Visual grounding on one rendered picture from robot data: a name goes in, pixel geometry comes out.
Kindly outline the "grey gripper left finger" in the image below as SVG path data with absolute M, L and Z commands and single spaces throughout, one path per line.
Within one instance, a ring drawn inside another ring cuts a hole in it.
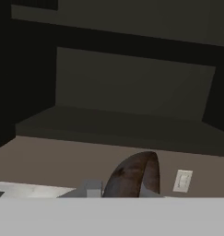
M 86 180 L 77 189 L 71 190 L 68 193 L 60 195 L 60 198 L 71 197 L 86 197 L 86 198 L 100 198 L 103 193 L 103 183 L 99 180 Z

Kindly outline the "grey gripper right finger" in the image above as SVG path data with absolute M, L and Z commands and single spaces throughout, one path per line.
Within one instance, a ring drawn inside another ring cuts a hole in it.
M 157 193 L 147 189 L 144 184 L 141 184 L 139 196 L 140 197 L 160 197 L 160 198 L 162 198 L 162 195 L 157 194 Z

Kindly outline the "brown rusty pot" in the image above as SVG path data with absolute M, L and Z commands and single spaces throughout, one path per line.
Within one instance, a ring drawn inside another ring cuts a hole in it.
M 140 197 L 141 184 L 160 194 L 159 159 L 153 151 L 136 153 L 121 162 L 107 182 L 103 197 Z

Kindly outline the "dark cabinet door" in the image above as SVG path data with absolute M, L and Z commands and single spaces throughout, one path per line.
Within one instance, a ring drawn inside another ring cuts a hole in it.
M 56 103 L 199 121 L 214 73 L 213 66 L 59 48 Z

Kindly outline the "white wall socket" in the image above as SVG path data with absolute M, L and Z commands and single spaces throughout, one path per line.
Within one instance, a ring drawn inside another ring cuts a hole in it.
M 177 170 L 173 191 L 178 193 L 187 193 L 193 172 L 185 170 Z

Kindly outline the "dark wall cabinet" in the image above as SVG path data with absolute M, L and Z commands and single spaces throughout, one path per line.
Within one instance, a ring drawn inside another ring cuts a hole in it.
M 203 117 L 58 105 L 59 48 L 213 66 Z M 224 156 L 224 0 L 0 0 L 0 147 L 16 136 Z

